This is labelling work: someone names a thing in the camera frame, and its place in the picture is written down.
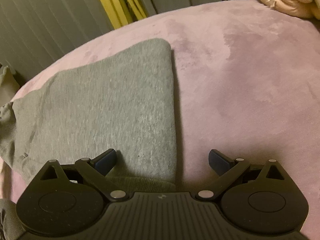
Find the yellow curtain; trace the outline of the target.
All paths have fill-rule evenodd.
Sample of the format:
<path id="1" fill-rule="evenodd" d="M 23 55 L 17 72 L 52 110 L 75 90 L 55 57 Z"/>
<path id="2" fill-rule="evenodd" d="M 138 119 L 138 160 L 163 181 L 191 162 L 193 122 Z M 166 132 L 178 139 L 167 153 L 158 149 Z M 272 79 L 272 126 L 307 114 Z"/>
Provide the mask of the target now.
<path id="1" fill-rule="evenodd" d="M 99 0 L 112 27 L 121 28 L 138 20 L 147 18 L 141 0 Z"/>

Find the grey pants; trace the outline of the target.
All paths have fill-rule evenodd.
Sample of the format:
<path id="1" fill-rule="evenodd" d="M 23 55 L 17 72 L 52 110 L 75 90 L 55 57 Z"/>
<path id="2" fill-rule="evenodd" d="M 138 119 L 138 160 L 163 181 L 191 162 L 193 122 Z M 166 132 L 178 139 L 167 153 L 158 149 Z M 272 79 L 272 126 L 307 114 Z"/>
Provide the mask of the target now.
<path id="1" fill-rule="evenodd" d="M 50 159 L 72 164 L 114 149 L 108 181 L 124 191 L 175 190 L 170 44 L 146 40 L 64 70 L 1 107 L 1 158 L 29 183 Z"/>

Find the grey curtain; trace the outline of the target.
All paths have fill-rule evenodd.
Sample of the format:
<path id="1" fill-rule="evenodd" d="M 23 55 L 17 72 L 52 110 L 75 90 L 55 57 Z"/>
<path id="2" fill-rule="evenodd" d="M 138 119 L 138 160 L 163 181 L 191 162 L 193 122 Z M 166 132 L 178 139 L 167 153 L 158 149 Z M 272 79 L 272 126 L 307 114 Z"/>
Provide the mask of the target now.
<path id="1" fill-rule="evenodd" d="M 141 0 L 148 16 L 221 0 Z M 114 30 L 99 0 L 1 0 L 1 65 L 21 82 Z"/>

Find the pink bed blanket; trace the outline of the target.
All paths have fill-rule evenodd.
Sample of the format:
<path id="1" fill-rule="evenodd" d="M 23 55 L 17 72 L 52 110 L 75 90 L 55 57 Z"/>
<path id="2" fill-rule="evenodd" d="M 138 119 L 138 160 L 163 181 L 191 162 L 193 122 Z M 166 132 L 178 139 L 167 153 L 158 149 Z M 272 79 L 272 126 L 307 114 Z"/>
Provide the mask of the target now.
<path id="1" fill-rule="evenodd" d="M 152 16 L 71 51 L 14 100 L 56 73 L 163 39 L 171 47 L 175 189 L 203 189 L 216 148 L 254 163 L 277 159 L 309 202 L 303 232 L 319 239 L 319 22 L 257 1 L 217 2 Z"/>

